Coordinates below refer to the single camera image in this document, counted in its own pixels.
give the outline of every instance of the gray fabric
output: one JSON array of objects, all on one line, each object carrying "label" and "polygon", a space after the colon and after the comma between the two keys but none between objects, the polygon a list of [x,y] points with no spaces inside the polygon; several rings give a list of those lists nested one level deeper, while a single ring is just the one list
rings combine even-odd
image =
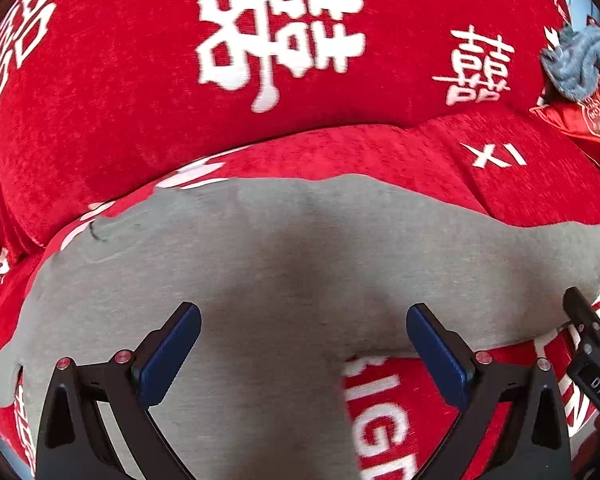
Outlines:
[{"label": "gray fabric", "polygon": [[600,75],[600,27],[587,25],[574,32],[567,25],[558,34],[560,45],[545,48],[540,61],[558,92],[570,101],[591,97]]},{"label": "gray fabric", "polygon": [[157,190],[44,264],[0,351],[0,406],[22,365],[37,434],[58,358],[108,360],[193,301],[202,334],[152,409],[192,473],[355,478],[344,359],[409,351],[418,301],[474,348],[526,340],[565,321],[571,285],[600,291],[600,226],[514,228],[363,176]]}]

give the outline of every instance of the white chinese character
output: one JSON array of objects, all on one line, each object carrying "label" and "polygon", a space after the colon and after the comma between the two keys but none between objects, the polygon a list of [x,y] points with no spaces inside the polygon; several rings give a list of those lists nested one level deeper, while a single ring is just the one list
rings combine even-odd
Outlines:
[{"label": "white chinese character", "polygon": [[[197,49],[200,62],[199,83],[214,82],[220,88],[235,91],[243,88],[251,79],[247,54],[260,58],[260,90],[251,110],[256,113],[271,110],[280,97],[273,82],[273,60],[286,66],[295,78],[301,78],[307,70],[315,66],[324,70],[329,59],[333,59],[338,73],[347,71],[347,59],[360,56],[364,51],[364,34],[345,34],[344,25],[333,26],[333,37],[327,38],[322,22],[313,22],[311,31],[315,41],[315,60],[312,59],[308,25],[292,22],[275,33],[272,41],[269,27],[270,12],[279,16],[286,14],[295,20],[307,14],[304,0],[228,0],[229,10],[222,10],[218,0],[199,0],[200,20],[220,26],[220,29],[203,41]],[[332,19],[341,21],[345,13],[356,13],[362,9],[362,0],[308,0],[308,10],[312,16],[319,16],[328,10]],[[255,21],[255,34],[242,34],[236,25],[238,18],[252,10]],[[229,54],[229,65],[216,64],[215,47],[224,44]]]},{"label": "white chinese character", "polygon": [[[54,10],[56,4],[50,0],[17,0],[7,12],[0,24],[0,95],[9,79],[11,57],[15,54],[16,68],[20,68],[47,33]],[[22,21],[14,32],[18,12]]]},{"label": "white chinese character", "polygon": [[[458,48],[451,51],[451,67],[456,73],[456,77],[432,77],[435,81],[455,83],[450,85],[446,91],[447,106],[471,101],[477,103],[497,101],[500,98],[500,92],[510,90],[507,86],[509,70],[505,63],[511,61],[511,58],[504,52],[513,53],[515,49],[504,43],[501,35],[497,35],[495,40],[480,36],[475,33],[473,25],[469,25],[468,30],[452,30],[451,35],[460,40],[466,40],[466,43],[459,44]],[[495,50],[490,50],[482,59],[475,54],[483,55],[485,49],[476,44],[476,41],[495,47]]]}]

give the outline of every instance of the red fabric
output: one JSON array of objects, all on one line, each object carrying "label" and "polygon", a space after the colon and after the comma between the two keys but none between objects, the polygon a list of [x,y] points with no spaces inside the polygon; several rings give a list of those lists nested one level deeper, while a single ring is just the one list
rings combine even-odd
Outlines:
[{"label": "red fabric", "polygon": [[[318,180],[358,173],[488,214],[507,224],[533,226],[571,220],[600,223],[600,172],[566,136],[499,104],[485,105],[481,110],[431,120],[409,130],[384,125],[346,126],[270,140],[198,160],[107,203],[63,228],[51,240],[42,259],[26,260],[27,269],[20,264],[5,277],[0,284],[0,348],[14,330],[26,296],[23,284],[30,274],[27,286],[32,283],[33,267],[70,243],[92,219],[119,214],[146,199],[155,186],[212,186],[224,178]],[[468,146],[483,152],[485,144],[494,144],[492,159],[480,167],[479,157]],[[517,162],[504,144],[513,146],[524,164]],[[534,347],[529,342],[494,354],[503,361],[530,362],[535,358],[535,348],[544,346],[561,378],[573,346],[564,334],[551,343],[538,342]],[[349,378],[345,387],[371,380],[373,374],[378,374],[378,378],[397,374],[400,387],[351,403],[352,418],[385,399],[407,413],[411,429],[407,439],[392,445],[381,456],[361,456],[362,468],[391,462],[392,457],[411,460],[411,455],[421,465],[446,431],[453,416],[451,410],[443,405],[418,360],[390,359],[382,367],[369,367],[369,373],[372,375],[365,372]],[[568,386],[565,399],[573,395],[573,388]],[[581,402],[576,410],[590,414]],[[498,412],[491,430],[494,435],[498,434],[504,415]],[[571,424],[577,426],[573,417],[571,413]],[[0,432],[9,434],[13,428],[4,427],[5,423],[0,418]],[[386,420],[374,421],[368,431],[383,423]],[[472,472],[484,466],[494,438],[485,442]]]},{"label": "red fabric", "polygon": [[571,137],[600,165],[600,83],[595,93],[581,103],[558,99],[532,108],[531,113]]},{"label": "red fabric", "polygon": [[[0,192],[7,208],[0,222],[26,234],[18,242],[25,252],[48,243],[89,204],[123,196],[200,156],[312,128],[409,127],[485,106],[447,105],[452,83],[432,79],[457,77],[452,52],[470,42],[452,30],[472,26],[475,34],[493,41],[501,35],[513,47],[497,57],[510,61],[506,77],[493,75],[502,86],[490,98],[499,92],[501,102],[528,110],[543,87],[538,51],[547,45],[545,27],[559,29],[566,16],[564,0],[362,0],[359,10],[359,0],[347,0],[350,12],[342,17],[323,10],[291,18],[268,7],[271,41],[290,23],[320,22],[328,38],[342,24],[344,34],[363,34],[364,46],[351,47],[363,52],[346,66],[340,60],[338,72],[333,59],[316,68],[325,50],[318,52],[309,26],[312,67],[293,74],[272,59],[280,98],[269,111],[254,113],[259,58],[248,55],[250,76],[242,88],[203,81],[197,49],[219,26],[204,21],[200,1],[20,0],[12,20],[8,14],[0,30]],[[27,20],[25,4],[32,9]],[[227,10],[229,1],[219,5]],[[252,11],[238,19],[241,33],[254,32],[254,19]],[[476,41],[474,54],[476,46],[482,68],[465,75],[485,81],[486,57],[495,62],[490,52],[497,48]],[[214,54],[217,63],[230,62],[225,45]],[[486,86],[470,88],[474,83],[463,84],[475,101]]]},{"label": "red fabric", "polygon": [[[42,256],[42,252],[39,252],[22,260],[0,282],[0,350],[13,336],[24,302],[27,282]],[[0,408],[0,437],[33,468],[35,452],[31,444],[22,393],[16,391],[15,394],[13,406]]]}]

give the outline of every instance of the black device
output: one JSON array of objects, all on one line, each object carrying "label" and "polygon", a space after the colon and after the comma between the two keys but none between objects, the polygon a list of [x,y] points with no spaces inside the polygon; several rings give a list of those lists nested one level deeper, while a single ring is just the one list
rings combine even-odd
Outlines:
[{"label": "black device", "polygon": [[[600,410],[600,318],[576,288],[564,309],[582,335],[568,368],[574,382]],[[135,351],[108,362],[77,366],[70,358],[54,370],[38,433],[38,480],[128,480],[111,445],[97,402],[108,402],[146,480],[194,480],[151,418],[202,329],[200,310],[182,303]],[[415,480],[461,479],[493,412],[512,402],[498,444],[480,480],[600,480],[600,448],[584,469],[571,471],[562,398],[551,363],[496,362],[473,352],[446,330],[428,307],[413,305],[406,329],[447,404],[458,416]],[[0,453],[0,480],[20,480]]]}]

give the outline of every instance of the gray towel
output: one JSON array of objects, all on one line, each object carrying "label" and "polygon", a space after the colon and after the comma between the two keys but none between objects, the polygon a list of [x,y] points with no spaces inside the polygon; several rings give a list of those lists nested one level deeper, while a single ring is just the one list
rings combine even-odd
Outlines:
[{"label": "gray towel", "polygon": [[587,25],[574,32],[566,25],[559,33],[555,50],[544,48],[540,61],[558,92],[579,102],[593,95],[600,75],[600,27]]}]

